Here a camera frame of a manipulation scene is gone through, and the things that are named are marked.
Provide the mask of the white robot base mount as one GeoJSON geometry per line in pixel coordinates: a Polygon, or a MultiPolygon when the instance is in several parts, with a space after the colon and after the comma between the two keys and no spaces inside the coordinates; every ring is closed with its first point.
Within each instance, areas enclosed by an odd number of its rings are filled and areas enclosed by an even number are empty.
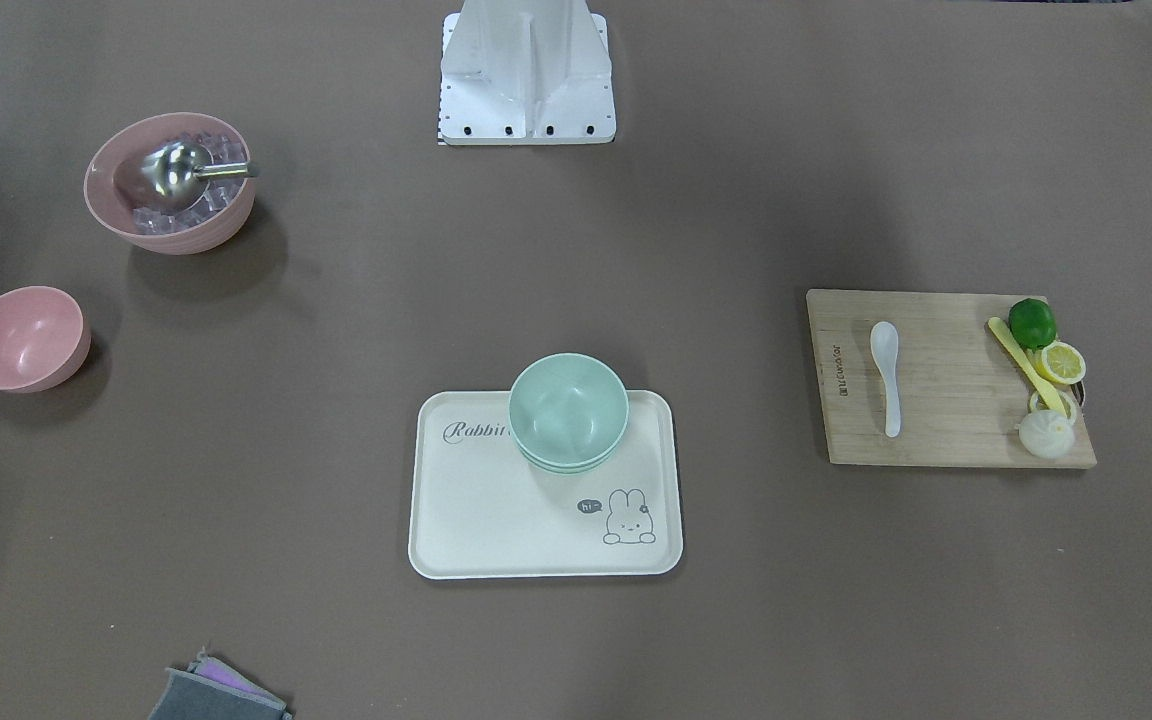
{"type": "Polygon", "coordinates": [[[611,143],[608,24],[585,1],[467,1],[442,23],[435,137],[447,146],[611,143]]]}

